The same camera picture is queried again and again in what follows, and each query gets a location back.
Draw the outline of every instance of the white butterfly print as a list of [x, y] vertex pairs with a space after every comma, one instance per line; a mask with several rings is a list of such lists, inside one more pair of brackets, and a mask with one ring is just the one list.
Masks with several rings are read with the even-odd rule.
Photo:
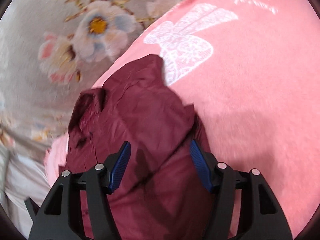
[[171, 85], [213, 54], [213, 47], [209, 42], [191, 34], [237, 19], [234, 12], [208, 3], [199, 3], [176, 24], [170, 21], [161, 23], [143, 42], [159, 44], [161, 47], [160, 57], [164, 60], [165, 82]]

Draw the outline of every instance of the ribbed blue pad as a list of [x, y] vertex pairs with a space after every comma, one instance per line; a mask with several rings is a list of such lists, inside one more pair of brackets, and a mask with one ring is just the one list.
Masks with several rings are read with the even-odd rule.
[[205, 162], [199, 147], [197, 146], [194, 140], [191, 142], [190, 145], [190, 155], [193, 164], [196, 167], [202, 185], [211, 193], [213, 191], [213, 184], [211, 182], [211, 171], [207, 163]]
[[131, 146], [130, 146], [130, 143], [127, 142], [115, 166], [113, 167], [110, 173], [109, 189], [112, 192], [114, 192], [120, 186], [123, 174], [125, 172], [125, 169], [127, 168], [127, 165], [130, 159], [130, 155], [131, 155]]

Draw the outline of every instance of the round metal rivet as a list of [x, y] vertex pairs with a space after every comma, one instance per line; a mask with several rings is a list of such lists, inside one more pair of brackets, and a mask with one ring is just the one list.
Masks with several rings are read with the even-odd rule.
[[218, 168], [219, 169], [225, 169], [227, 165], [225, 163], [218, 163]]
[[95, 167], [94, 167], [97, 171], [100, 171], [104, 168], [102, 163], [98, 163]]
[[256, 176], [260, 174], [260, 171], [258, 169], [252, 169], [251, 172], [253, 175], [256, 175]]
[[68, 177], [70, 175], [70, 171], [66, 170], [61, 173], [63, 177]]

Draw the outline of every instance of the burgundy garment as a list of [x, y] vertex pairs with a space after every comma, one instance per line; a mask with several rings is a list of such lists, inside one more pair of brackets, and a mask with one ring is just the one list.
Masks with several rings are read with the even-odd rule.
[[[212, 206], [189, 154], [192, 139], [209, 144], [193, 105], [163, 84], [163, 61], [148, 55], [116, 71], [102, 88], [83, 92], [69, 124], [67, 165], [89, 170], [127, 140], [132, 153], [121, 185], [108, 196], [125, 240], [199, 240]], [[85, 192], [82, 215], [93, 238]]]

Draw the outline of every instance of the orange flower center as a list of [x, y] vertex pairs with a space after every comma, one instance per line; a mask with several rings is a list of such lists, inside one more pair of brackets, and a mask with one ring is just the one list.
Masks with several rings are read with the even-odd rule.
[[89, 33], [93, 34], [102, 34], [105, 32], [106, 28], [108, 27], [108, 23], [102, 17], [95, 17], [89, 23]]

